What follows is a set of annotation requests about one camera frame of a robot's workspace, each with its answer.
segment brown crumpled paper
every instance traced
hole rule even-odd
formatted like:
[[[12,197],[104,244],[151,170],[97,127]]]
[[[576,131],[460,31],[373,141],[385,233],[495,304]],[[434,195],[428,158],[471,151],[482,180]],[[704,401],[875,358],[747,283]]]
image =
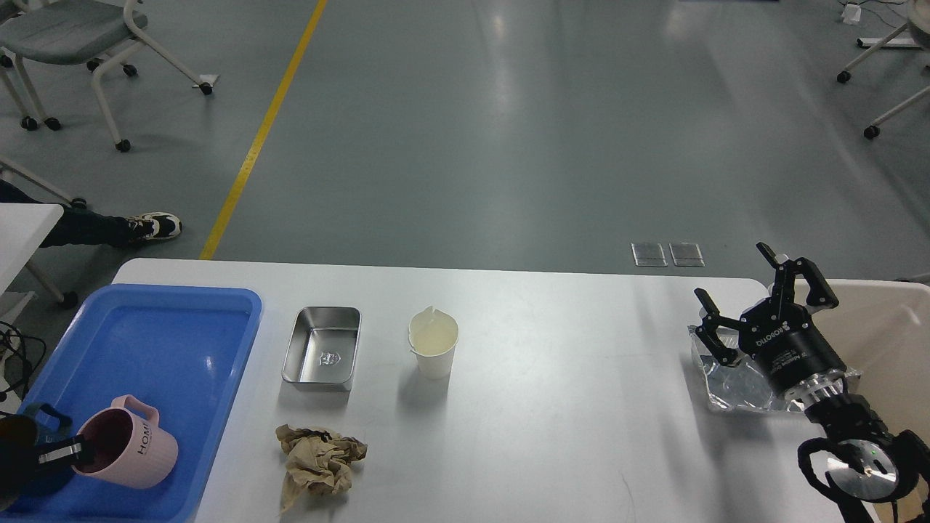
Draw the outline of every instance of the brown crumpled paper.
[[[342,437],[321,427],[274,430],[281,450],[287,455],[285,483],[281,488],[281,512],[294,505],[300,493],[338,494],[352,487],[349,463],[363,460],[368,445],[354,437]]]

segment sneaker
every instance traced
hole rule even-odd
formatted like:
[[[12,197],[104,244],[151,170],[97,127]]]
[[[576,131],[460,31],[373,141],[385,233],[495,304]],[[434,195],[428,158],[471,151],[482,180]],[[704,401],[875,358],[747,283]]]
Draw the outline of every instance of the sneaker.
[[[167,212],[146,212],[126,219],[132,228],[130,244],[170,240],[180,235],[180,218]]]

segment person's leg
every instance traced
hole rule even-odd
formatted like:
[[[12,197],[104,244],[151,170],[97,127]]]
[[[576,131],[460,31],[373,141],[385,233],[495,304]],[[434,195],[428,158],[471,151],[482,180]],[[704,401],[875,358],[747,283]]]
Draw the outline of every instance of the person's leg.
[[[11,183],[0,180],[0,203],[41,204]],[[83,208],[61,205],[64,214],[39,247],[63,245],[111,245],[125,247],[147,241],[167,240],[180,234],[177,216],[150,212],[133,218],[103,216]]]
[[[129,220],[103,216],[84,208],[64,207],[64,214],[39,247],[101,245],[124,247],[134,239]]]
[[[16,185],[8,181],[0,180],[0,204],[41,204],[42,202],[33,200]]]

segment aluminum foil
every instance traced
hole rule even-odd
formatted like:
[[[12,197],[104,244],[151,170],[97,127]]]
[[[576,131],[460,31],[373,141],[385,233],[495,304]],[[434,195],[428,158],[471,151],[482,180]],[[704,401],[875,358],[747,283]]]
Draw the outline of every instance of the aluminum foil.
[[[717,363],[711,351],[695,334],[696,326],[688,326],[691,333],[691,356],[703,379],[708,406],[721,412],[803,412],[800,404],[785,401],[772,392],[765,375],[752,358],[745,356],[735,367]],[[720,341],[727,347],[738,349],[738,335],[734,330],[717,329]],[[855,388],[861,372],[849,369],[846,383]]]

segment white bin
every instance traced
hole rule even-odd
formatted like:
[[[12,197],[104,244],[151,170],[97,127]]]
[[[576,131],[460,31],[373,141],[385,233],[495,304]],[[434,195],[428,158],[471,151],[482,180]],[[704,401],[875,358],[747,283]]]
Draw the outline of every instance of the white bin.
[[[930,287],[916,283],[829,280],[840,300],[814,314],[840,358],[862,370],[857,393],[869,400],[888,430],[905,429],[930,442]],[[804,303],[801,279],[795,301]]]

